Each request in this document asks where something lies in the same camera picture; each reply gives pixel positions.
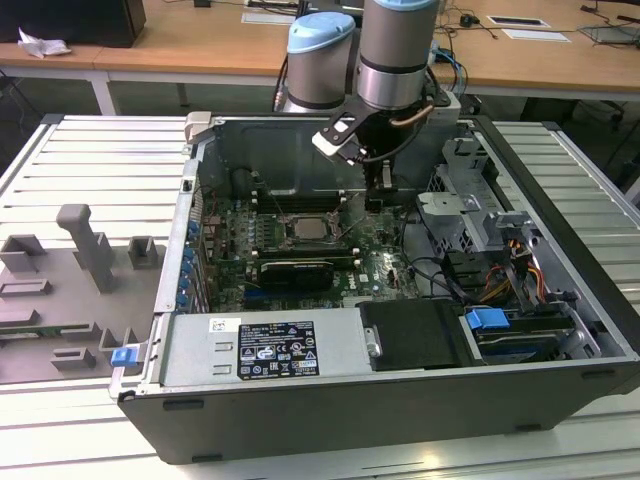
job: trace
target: power supply label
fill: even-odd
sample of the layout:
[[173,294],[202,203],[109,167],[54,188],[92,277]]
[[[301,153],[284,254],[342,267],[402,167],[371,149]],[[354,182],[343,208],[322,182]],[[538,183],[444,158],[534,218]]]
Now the power supply label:
[[320,374],[313,322],[240,325],[238,347],[242,380]]

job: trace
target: desk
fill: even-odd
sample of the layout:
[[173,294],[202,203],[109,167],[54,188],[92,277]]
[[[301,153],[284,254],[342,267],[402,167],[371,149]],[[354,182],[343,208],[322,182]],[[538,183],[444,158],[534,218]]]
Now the desk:
[[[486,15],[538,17],[553,29],[574,30],[601,23],[580,11],[582,0],[458,0]],[[193,8],[189,1],[145,0],[147,24],[135,46],[114,49],[72,46],[74,53],[39,60],[16,45],[0,44],[0,68],[18,77],[71,78],[91,82],[103,114],[115,114],[109,81],[274,85],[286,51],[288,27],[245,24],[242,6],[214,4]],[[637,7],[600,3],[600,11],[638,15]],[[451,12],[457,23],[459,14]],[[640,52],[633,48],[594,47],[579,32],[571,43],[511,40],[500,30],[459,31],[458,59],[469,71],[468,93],[568,99],[640,101]],[[443,45],[448,41],[437,35]],[[443,83],[451,69],[436,66]]]

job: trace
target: blue cable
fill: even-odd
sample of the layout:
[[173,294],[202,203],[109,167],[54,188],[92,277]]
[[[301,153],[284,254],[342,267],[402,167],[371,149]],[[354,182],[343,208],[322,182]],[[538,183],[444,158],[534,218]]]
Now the blue cable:
[[461,93],[462,92],[462,85],[463,85],[463,74],[462,74],[462,69],[460,68],[460,64],[458,62],[456,62],[453,58],[451,58],[449,55],[447,55],[446,53],[444,53],[442,50],[436,50],[436,55],[441,55],[443,56],[451,65],[453,65],[453,68],[456,69],[456,72],[458,74],[458,79],[459,79],[459,83],[458,83],[458,91]]

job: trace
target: robotic arm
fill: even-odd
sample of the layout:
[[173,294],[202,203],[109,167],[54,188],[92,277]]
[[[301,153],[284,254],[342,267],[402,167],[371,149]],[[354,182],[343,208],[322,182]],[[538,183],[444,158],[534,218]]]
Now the robotic arm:
[[[313,143],[329,158],[363,165],[369,187],[389,185],[395,155],[416,137],[434,102],[448,103],[427,75],[438,5],[365,0],[360,38],[353,19],[340,13],[308,15],[291,26],[285,111],[333,113]],[[350,66],[356,94],[345,103]]]

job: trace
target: blue drive bracket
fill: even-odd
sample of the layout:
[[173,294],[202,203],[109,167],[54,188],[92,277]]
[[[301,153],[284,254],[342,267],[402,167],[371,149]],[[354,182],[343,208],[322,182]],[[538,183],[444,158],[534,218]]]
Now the blue drive bracket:
[[127,345],[126,347],[116,348],[111,354],[111,366],[117,367],[135,367],[142,362],[145,349],[141,348],[141,344]]
[[472,330],[476,328],[509,328],[511,326],[501,308],[474,308],[465,317]]

